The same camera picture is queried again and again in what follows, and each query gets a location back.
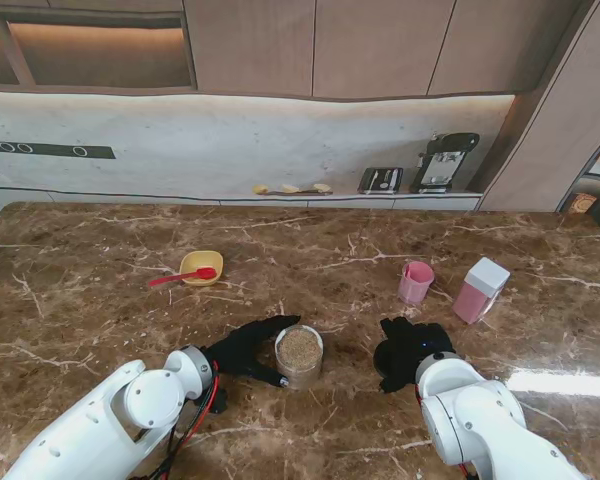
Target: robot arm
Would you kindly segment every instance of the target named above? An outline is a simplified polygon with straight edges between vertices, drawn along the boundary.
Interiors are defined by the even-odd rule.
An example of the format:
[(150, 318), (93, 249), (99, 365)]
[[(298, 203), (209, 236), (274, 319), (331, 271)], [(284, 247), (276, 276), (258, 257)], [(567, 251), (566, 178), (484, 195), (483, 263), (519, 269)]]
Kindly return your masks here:
[(480, 480), (585, 480), (560, 450), (526, 428), (520, 404), (498, 381), (455, 354), (427, 357), (416, 379), (422, 413), (447, 465), (473, 463)]
[(45, 428), (4, 478), (123, 480), (169, 433), (185, 398), (200, 397), (211, 377), (208, 360), (191, 346), (172, 352), (159, 370), (146, 370), (142, 360), (126, 363)]
[(480, 480), (585, 480), (558, 448), (527, 430), (520, 404), (455, 354), (438, 324), (384, 319), (374, 364), (385, 393), (417, 385), (436, 451), (447, 465), (473, 463)]
[[(45, 428), (4, 479), (124, 480), (169, 434), (186, 400), (215, 392), (210, 388), (214, 381), (217, 386), (215, 365), (219, 372), (288, 385), (284, 376), (256, 361), (255, 351), (299, 320), (278, 315), (248, 323), (207, 349), (171, 352), (158, 370), (146, 370), (142, 360), (123, 365)], [(204, 398), (211, 404), (213, 395)]]

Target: yellow bowl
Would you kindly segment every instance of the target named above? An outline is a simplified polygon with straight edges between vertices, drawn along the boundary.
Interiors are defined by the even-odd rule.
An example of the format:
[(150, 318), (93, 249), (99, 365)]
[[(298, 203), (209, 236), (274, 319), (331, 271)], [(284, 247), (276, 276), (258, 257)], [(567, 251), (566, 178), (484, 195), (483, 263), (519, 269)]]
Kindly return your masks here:
[(195, 272), (199, 268), (211, 267), (215, 269), (216, 276), (209, 280), (203, 280), (202, 278), (184, 278), (182, 281), (198, 287), (213, 285), (218, 281), (220, 275), (222, 275), (223, 265), (224, 261), (222, 260), (222, 255), (218, 252), (214, 252), (213, 250), (191, 252), (182, 259), (182, 263), (180, 264), (181, 274)]

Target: black panel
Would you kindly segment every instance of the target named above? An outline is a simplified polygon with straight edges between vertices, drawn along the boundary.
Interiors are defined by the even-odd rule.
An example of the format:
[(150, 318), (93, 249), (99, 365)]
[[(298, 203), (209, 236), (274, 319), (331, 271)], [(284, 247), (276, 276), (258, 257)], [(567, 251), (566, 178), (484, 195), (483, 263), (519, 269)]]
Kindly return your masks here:
[(55, 157), (115, 159), (111, 147), (97, 145), (53, 145), (50, 143), (0, 142), (0, 153), (53, 155)]

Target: marble countertop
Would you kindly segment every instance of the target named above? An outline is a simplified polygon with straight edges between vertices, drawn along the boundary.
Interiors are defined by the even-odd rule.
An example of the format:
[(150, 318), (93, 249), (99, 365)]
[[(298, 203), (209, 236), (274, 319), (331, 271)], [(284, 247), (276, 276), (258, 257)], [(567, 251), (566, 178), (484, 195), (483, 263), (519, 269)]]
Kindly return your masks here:
[[(216, 285), (147, 288), (205, 249), (225, 258)], [(483, 255), (512, 276), (486, 321), (467, 326), (451, 302)], [(396, 289), (416, 259), (436, 282), (408, 307)], [(0, 214), (0, 477), (117, 366), (160, 367), (173, 349), (281, 312), (322, 333), (322, 378), (296, 392), (223, 376), (229, 409), (208, 417), (172, 479), (461, 479), (431, 445), (413, 388), (378, 393), (378, 322), (404, 315), (441, 323), (484, 376), (513, 376), (530, 429), (600, 480), (600, 231), (589, 217), (84, 204)]]

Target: pink box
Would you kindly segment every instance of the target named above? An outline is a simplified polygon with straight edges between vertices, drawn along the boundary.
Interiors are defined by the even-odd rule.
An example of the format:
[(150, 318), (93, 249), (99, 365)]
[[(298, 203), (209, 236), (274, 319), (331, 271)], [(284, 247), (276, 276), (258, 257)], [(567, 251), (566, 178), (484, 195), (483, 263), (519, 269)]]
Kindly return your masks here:
[(488, 258), (480, 259), (464, 278), (453, 311), (469, 324), (477, 322), (491, 309), (509, 275)]

